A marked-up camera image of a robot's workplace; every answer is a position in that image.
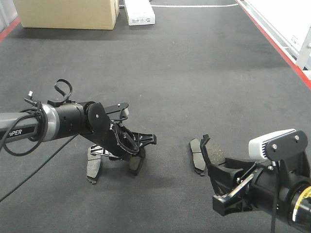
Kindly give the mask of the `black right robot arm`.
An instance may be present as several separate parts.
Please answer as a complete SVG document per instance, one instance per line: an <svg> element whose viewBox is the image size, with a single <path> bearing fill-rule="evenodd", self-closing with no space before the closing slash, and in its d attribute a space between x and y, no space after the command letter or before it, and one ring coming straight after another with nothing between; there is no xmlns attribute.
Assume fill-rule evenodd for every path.
<svg viewBox="0 0 311 233"><path fill-rule="evenodd" d="M264 211L275 221L303 232L311 231L311 176L305 152L270 159L225 158L213 163L206 150L203 158L215 195L213 210L222 216Z"/></svg>

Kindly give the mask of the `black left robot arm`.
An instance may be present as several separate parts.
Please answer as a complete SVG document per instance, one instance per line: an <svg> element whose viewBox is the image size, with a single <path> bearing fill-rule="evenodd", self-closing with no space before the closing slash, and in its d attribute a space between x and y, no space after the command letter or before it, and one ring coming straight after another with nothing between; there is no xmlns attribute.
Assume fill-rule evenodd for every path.
<svg viewBox="0 0 311 233"><path fill-rule="evenodd" d="M126 102L104 107L93 101L33 101L32 107L22 112L0 115L0 147L13 156L24 156L42 142L81 135L94 143L92 155L107 156L110 160L143 158L141 149L155 145L156 136L133 132L124 126L128 106Z"/></svg>

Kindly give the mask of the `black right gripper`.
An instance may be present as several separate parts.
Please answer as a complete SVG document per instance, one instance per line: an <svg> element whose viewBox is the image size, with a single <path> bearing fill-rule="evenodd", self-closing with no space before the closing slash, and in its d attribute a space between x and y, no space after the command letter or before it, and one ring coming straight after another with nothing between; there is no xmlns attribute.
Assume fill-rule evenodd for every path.
<svg viewBox="0 0 311 233"><path fill-rule="evenodd" d="M221 216L264 211L274 218L304 217L304 156L277 162L224 158L207 166Z"/></svg>

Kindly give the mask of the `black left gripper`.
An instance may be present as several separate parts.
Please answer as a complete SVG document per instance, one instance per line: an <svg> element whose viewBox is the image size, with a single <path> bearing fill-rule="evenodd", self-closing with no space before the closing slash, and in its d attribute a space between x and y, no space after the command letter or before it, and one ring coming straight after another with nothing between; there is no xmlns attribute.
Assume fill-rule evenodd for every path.
<svg viewBox="0 0 311 233"><path fill-rule="evenodd" d="M92 156L106 156L112 160L130 160L140 156L139 147L156 144L155 134L131 132L125 126L112 124L111 130L94 131L92 141L96 144L89 147Z"/></svg>

